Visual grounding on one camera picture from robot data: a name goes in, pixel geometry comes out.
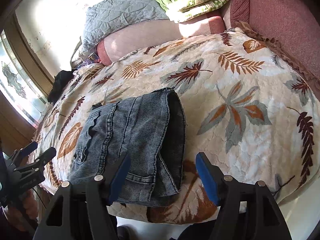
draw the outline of quilted bedspread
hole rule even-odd
[[[284,61],[238,28],[133,51],[110,66],[92,64],[74,75],[48,112],[30,156],[33,161],[48,147],[57,149],[42,183],[52,194],[68,179],[92,105],[162,87],[175,88],[186,116],[180,193],[168,207],[114,203],[110,214],[176,224],[216,218],[195,168],[200,151],[238,181],[265,181],[278,202],[318,172],[319,101]]]

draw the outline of stained glass window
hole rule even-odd
[[[0,91],[18,113],[37,128],[49,106],[47,99],[21,67],[5,33],[0,36]]]

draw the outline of denim jeans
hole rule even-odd
[[[163,88],[94,109],[80,133],[71,183],[103,174],[128,152],[131,168],[117,202],[167,206],[180,190],[185,117],[178,95]]]

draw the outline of pink pillow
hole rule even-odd
[[[184,37],[224,31],[225,26],[218,11],[179,24],[170,20],[154,20],[133,24],[108,35],[100,41],[97,51],[101,62],[107,66],[137,49],[157,46]]]
[[[235,27],[236,21],[249,22],[250,0],[230,0],[220,12],[227,29]]]
[[[275,37],[320,77],[320,26],[301,0],[250,0],[252,29]]]

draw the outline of gray quilt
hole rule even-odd
[[[88,8],[82,53],[87,54],[104,37],[128,25],[162,19],[168,17],[155,0],[104,0]]]

